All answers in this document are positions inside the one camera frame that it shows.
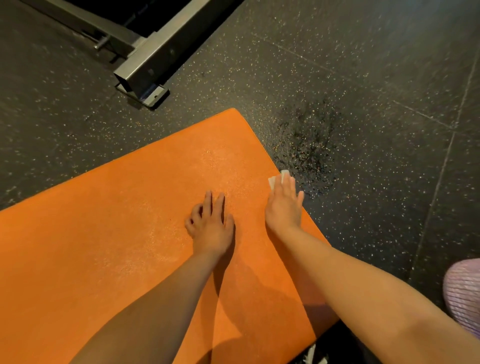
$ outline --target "gym floor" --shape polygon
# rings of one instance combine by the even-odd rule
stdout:
[[[0,208],[234,107],[334,247],[445,309],[448,267],[480,257],[479,18],[469,0],[245,0],[150,111],[109,52],[4,0]]]

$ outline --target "person's left hand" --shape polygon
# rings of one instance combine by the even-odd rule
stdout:
[[[193,238],[193,254],[212,253],[220,257],[232,243],[235,222],[229,214],[223,223],[224,200],[225,195],[220,193],[212,208],[212,192],[207,191],[204,202],[195,205],[185,220],[188,234]]]

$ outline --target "exercise mat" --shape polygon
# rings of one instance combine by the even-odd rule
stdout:
[[[68,363],[192,254],[183,222],[211,189],[225,192],[235,246],[175,363],[287,363],[337,317],[267,232],[276,173],[230,109],[1,211],[0,362]],[[302,226],[327,243],[305,211]]]

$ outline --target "forearm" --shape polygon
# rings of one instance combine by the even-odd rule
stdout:
[[[403,281],[321,243],[303,231],[284,243],[327,303],[385,363],[451,360],[478,355],[478,343]]]
[[[217,261],[213,254],[190,257],[108,321],[71,364],[171,363]]]

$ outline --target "hand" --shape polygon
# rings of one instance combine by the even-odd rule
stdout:
[[[295,190],[295,178],[287,173],[283,178],[275,178],[275,187],[268,197],[265,208],[267,226],[281,239],[285,240],[291,231],[300,229],[301,205],[305,194]]]
[[[212,192],[207,191],[202,204],[193,207],[185,220],[188,234],[193,238],[193,254],[212,253],[220,258],[233,241],[233,216],[222,221],[225,195],[220,193],[212,209]]]

